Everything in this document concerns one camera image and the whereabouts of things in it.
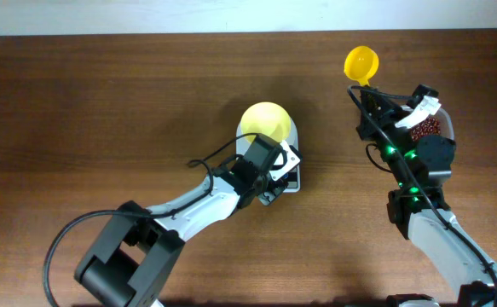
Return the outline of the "yellow measuring scoop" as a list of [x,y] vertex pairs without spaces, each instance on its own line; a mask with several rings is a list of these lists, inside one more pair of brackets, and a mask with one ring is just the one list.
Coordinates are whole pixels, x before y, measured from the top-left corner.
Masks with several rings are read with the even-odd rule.
[[344,74],[360,86],[368,86],[378,69],[379,57],[367,46],[353,48],[344,61]]

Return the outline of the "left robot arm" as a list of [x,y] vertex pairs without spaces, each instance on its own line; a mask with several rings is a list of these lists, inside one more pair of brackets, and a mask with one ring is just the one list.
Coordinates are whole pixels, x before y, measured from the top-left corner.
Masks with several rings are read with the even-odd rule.
[[185,243],[254,199],[270,205],[301,159],[287,142],[259,134],[184,195],[148,208],[124,203],[78,263],[75,280],[105,306],[158,306]]

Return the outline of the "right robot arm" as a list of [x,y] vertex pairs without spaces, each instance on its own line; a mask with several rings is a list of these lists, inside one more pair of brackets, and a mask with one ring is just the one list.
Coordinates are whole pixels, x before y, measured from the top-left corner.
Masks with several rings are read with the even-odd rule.
[[459,306],[497,306],[497,263],[462,229],[442,190],[456,142],[436,91],[421,84],[395,96],[355,85],[348,94],[361,111],[360,138],[398,185],[388,194],[390,222],[434,264]]

